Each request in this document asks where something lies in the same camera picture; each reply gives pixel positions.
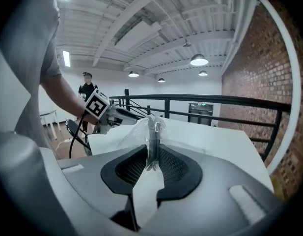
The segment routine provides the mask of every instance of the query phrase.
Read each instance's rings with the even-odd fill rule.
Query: person
[[[87,101],[89,99],[89,97],[91,96],[92,92],[98,88],[97,85],[93,85],[91,80],[92,80],[92,74],[88,73],[88,72],[84,72],[83,73],[84,85],[80,85],[79,90],[78,90],[78,94],[79,94],[80,98],[84,101]],[[87,129],[88,129],[88,122],[83,121],[84,132],[87,133]]]
[[[85,103],[62,77],[55,54],[59,24],[56,0],[22,0],[0,34],[0,50],[15,76],[31,94],[15,132],[51,148],[40,120],[38,92],[42,85],[50,99],[63,110],[81,118]],[[91,115],[84,118],[96,124]]]

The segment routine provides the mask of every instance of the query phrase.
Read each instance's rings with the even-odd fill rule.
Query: black cable
[[[82,125],[82,122],[83,122],[83,118],[84,118],[87,114],[88,114],[88,113],[87,113],[86,111],[83,113],[83,116],[82,116],[82,118],[81,118],[81,120],[80,120],[80,122],[79,122],[79,124],[78,124],[78,128],[77,128],[77,130],[76,130],[76,132],[75,132],[75,134],[74,134],[73,140],[72,140],[71,145],[70,145],[70,147],[69,147],[69,159],[72,158],[72,147],[73,147],[74,140],[76,139],[76,137],[77,137],[77,135],[78,135],[78,131],[79,131],[79,129],[81,128],[81,125]]]

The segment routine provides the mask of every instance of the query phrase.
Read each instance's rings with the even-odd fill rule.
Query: man in black shirt
[[[87,72],[83,73],[84,85],[83,86],[80,85],[78,94],[80,98],[83,99],[84,101],[87,101],[88,98],[91,96],[92,92],[98,88],[97,85],[93,85],[91,80],[92,80],[91,73],[87,73]],[[87,128],[88,128],[88,122],[83,121],[83,130],[85,132],[87,132]]]

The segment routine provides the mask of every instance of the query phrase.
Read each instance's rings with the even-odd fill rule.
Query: gray t-shirt
[[[56,0],[23,0],[0,36],[0,48],[7,63],[31,94],[15,131],[45,148],[50,145],[41,125],[38,92],[41,81],[61,74],[54,41],[58,23]]]

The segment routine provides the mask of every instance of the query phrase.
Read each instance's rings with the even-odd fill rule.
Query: mesh grille
[[[162,148],[160,149],[159,166],[163,173],[165,186],[179,181],[189,171],[185,162]]]
[[[116,166],[117,176],[135,186],[143,169],[146,167],[146,153],[138,152]]]

